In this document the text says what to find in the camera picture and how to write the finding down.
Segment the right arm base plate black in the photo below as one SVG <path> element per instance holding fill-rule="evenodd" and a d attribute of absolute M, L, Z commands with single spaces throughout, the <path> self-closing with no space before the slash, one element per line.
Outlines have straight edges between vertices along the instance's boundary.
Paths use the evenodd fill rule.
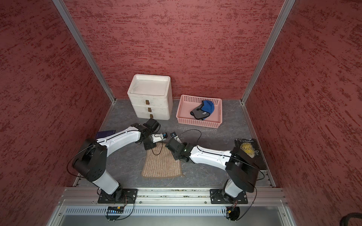
<path fill-rule="evenodd" d="M 244 191 L 240 192 L 237 197 L 232 197 L 224 193 L 222 189 L 210 189 L 210 200 L 212 204 L 248 204 Z"/>

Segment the beige striped square dishcloth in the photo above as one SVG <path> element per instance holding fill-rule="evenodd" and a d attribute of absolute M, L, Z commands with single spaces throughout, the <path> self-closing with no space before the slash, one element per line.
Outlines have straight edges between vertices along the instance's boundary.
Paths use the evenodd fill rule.
<path fill-rule="evenodd" d="M 141 175 L 147 179 L 173 179 L 183 176 L 182 164 L 173 158 L 165 144 L 146 151 L 146 160 Z"/>

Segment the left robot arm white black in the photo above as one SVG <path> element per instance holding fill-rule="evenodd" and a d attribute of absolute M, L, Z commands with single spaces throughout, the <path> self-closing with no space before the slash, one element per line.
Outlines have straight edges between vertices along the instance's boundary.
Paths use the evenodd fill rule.
<path fill-rule="evenodd" d="M 106 170 L 107 158 L 131 144 L 144 144 L 145 150 L 154 149 L 158 142 L 167 139 L 167 133 L 159 133 L 161 125 L 150 118 L 146 123 L 134 123 L 127 129 L 99 139 L 87 139 L 79 153 L 71 161 L 72 167 L 86 180 L 101 189 L 111 200 L 118 202 L 122 187 Z"/>

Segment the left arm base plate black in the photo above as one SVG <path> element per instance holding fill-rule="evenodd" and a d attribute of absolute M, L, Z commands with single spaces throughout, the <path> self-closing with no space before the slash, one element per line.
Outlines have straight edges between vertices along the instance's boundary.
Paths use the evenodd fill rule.
<path fill-rule="evenodd" d="M 98 204 L 134 204 L 137 198 L 138 189 L 118 188 L 112 195 L 107 194 L 102 189 L 97 191 L 99 195 Z"/>

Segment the blue grey microfibre cloth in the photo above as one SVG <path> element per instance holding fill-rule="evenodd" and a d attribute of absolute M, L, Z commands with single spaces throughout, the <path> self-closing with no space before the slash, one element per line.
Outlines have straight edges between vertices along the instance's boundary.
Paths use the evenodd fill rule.
<path fill-rule="evenodd" d="M 210 100 L 203 100 L 201 104 L 194 108 L 190 115 L 193 116 L 196 120 L 205 120 L 208 118 L 215 110 L 215 105 Z"/>

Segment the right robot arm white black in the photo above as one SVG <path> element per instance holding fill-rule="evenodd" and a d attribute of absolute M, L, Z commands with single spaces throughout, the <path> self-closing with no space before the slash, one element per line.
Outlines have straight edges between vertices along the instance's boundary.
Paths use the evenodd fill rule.
<path fill-rule="evenodd" d="M 210 165 L 224 170 L 229 179 L 223 189 L 223 195 L 236 198 L 241 192 L 252 193 L 260 168 L 247 153 L 238 147 L 231 151 L 213 150 L 198 144 L 182 142 L 175 135 L 165 145 L 175 160 L 185 163 Z"/>

